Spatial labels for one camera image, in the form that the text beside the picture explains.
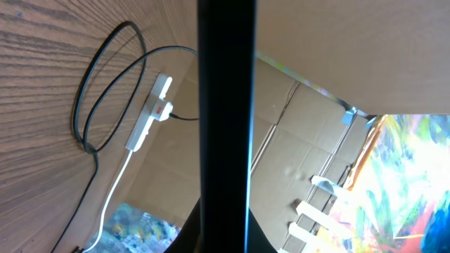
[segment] coiled black cable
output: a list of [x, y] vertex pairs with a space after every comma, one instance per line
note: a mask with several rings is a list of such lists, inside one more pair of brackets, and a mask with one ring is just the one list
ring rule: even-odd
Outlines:
[[[84, 92], [86, 90], [87, 84], [91, 78], [92, 72], [94, 71], [95, 67], [97, 66], [98, 60], [100, 59], [100, 57], [104, 54], [105, 50], [107, 49], [107, 47], [110, 45], [110, 43], [113, 41], [113, 39], [126, 27], [132, 27], [133, 30], [136, 32], [139, 41], [141, 42], [141, 47], [142, 47], [142, 51], [143, 51], [143, 55], [139, 58], [137, 58], [132, 64], [130, 64], [128, 67], [126, 67], [123, 71], [121, 71], [120, 74], [118, 74], [116, 76], [116, 78], [114, 78], [110, 84], [106, 87], [106, 89], [102, 92], [102, 94], [98, 97], [97, 101], [94, 103], [94, 106], [92, 107], [91, 111], [88, 114], [88, 117], [86, 119], [86, 124], [84, 125], [84, 130], [83, 130], [83, 135], [80, 134], [79, 129], [78, 129], [78, 118], [79, 118], [79, 109], [81, 108], [81, 103], [84, 97]], [[63, 236], [65, 235], [65, 232], [67, 231], [67, 229], [69, 228], [70, 224], [72, 223], [75, 215], [78, 212], [79, 207], [82, 205], [84, 197], [86, 196], [89, 188], [91, 187], [92, 181], [95, 179], [96, 175], [97, 175], [97, 171], [98, 171], [98, 167], [99, 167], [99, 163], [98, 163], [98, 155], [97, 153], [100, 152], [104, 147], [107, 146], [107, 144], [111, 141], [111, 138], [114, 136], [115, 132], [119, 129], [120, 124], [122, 123], [122, 120], [124, 119], [125, 114], [127, 113], [129, 106], [131, 105], [131, 103], [134, 100], [134, 96], [136, 95], [136, 92], [139, 88], [139, 85], [141, 84], [141, 81], [143, 79], [143, 75], [146, 69], [146, 64], [147, 64], [147, 57], [151, 56], [154, 53], [160, 52], [160, 51], [166, 51], [166, 50], [174, 50], [174, 49], [180, 49], [180, 50], [185, 50], [185, 51], [189, 51], [195, 55], [197, 55], [197, 51], [186, 47], [186, 46], [161, 46], [158, 48], [154, 48], [153, 50], [146, 52], [146, 43], [144, 41], [143, 35], [140, 31], [140, 29], [138, 28], [138, 26], [131, 22], [131, 21], [126, 21], [121, 23], [120, 25], [118, 25], [106, 38], [106, 40], [102, 43], [102, 45], [100, 46], [100, 48], [97, 50], [96, 54], [94, 55], [94, 57], [92, 58], [91, 62], [89, 63], [88, 68], [86, 69], [86, 72], [84, 73], [84, 76], [82, 77], [82, 80], [79, 84], [78, 87], [78, 91], [77, 91], [77, 95], [75, 96], [75, 104], [74, 104], [74, 109], [73, 109], [73, 114], [72, 114], [72, 130], [73, 130], [73, 134], [75, 136], [75, 138], [83, 145], [83, 149], [86, 153], [91, 154], [94, 157], [94, 172], [92, 173], [91, 178], [89, 179], [89, 182], [87, 183], [86, 188], [84, 189], [83, 195], [77, 205], [77, 208], [75, 209], [74, 214], [72, 215], [72, 217], [70, 218], [69, 222], [67, 223], [67, 226], [64, 228], [64, 231], [61, 233], [61, 236], [58, 238], [58, 241], [56, 242], [55, 246], [53, 247], [53, 249], [51, 250], [51, 253], [53, 253], [55, 251], [55, 249], [57, 248], [59, 242], [61, 241], [61, 239], [63, 238]], [[126, 73], [128, 73], [134, 66], [136, 66], [137, 64], [139, 64], [140, 62], [143, 62], [142, 64], [142, 68], [141, 68], [141, 73], [139, 74], [139, 78], [138, 81], [136, 83], [136, 86], [133, 90], [133, 93], [131, 94], [127, 105], [125, 106], [125, 109], [122, 113], [122, 115], [119, 118], [119, 121], [117, 122], [117, 125], [115, 126], [115, 128], [113, 129], [112, 133], [109, 135], [109, 137], [106, 138], [106, 141], [100, 145], [99, 148], [95, 148], [92, 144], [90, 144], [88, 142], [88, 132], [89, 132], [89, 126], [91, 124], [92, 118], [94, 117], [94, 114], [96, 112], [96, 110], [98, 109], [99, 105], [101, 104], [101, 102], [103, 101], [103, 99], [108, 95], [108, 93], [110, 92], [110, 90], [114, 87], [114, 85], [116, 85], [116, 83], [121, 80], [121, 78], [123, 76], [126, 75]]]

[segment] power plug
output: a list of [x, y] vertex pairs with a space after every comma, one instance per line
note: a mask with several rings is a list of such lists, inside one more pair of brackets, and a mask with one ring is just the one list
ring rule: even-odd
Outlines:
[[174, 106], [172, 103], [164, 101], [164, 98], [166, 97], [167, 90], [171, 83], [171, 77], [168, 77], [165, 74], [158, 75], [155, 84], [147, 97], [146, 103], [139, 114], [138, 120], [134, 125], [127, 144], [125, 145], [128, 150], [136, 152], [141, 148], [153, 120], [156, 119], [161, 122], [169, 118], [169, 114], [172, 112]]

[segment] wooden surface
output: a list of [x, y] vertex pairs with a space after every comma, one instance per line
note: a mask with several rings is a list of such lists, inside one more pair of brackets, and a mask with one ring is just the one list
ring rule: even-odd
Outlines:
[[[109, 32], [132, 20], [143, 30], [147, 49], [168, 44], [195, 48], [195, 4], [194, 0], [0, 3], [1, 253], [49, 252], [75, 210], [94, 163], [72, 136], [72, 104], [91, 57]], [[126, 29], [100, 59], [82, 104], [80, 126], [109, 81], [139, 55], [138, 39]], [[110, 145], [99, 153], [98, 176], [57, 252], [83, 246], [97, 231], [103, 200], [124, 159], [124, 144], [158, 72], [173, 76], [177, 86], [192, 59], [184, 52], [150, 58], [139, 94]], [[103, 101], [89, 132], [91, 143], [100, 143], [112, 129], [138, 73], [139, 67], [132, 70]], [[148, 146], [131, 157], [113, 206], [126, 195]]]
[[260, 0], [257, 47], [369, 114], [450, 113], [450, 2]]

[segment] black vertical bar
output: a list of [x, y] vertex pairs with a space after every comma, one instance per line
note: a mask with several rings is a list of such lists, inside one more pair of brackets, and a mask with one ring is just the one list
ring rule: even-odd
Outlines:
[[198, 0], [200, 210], [206, 253], [247, 252], [255, 14], [255, 0]]

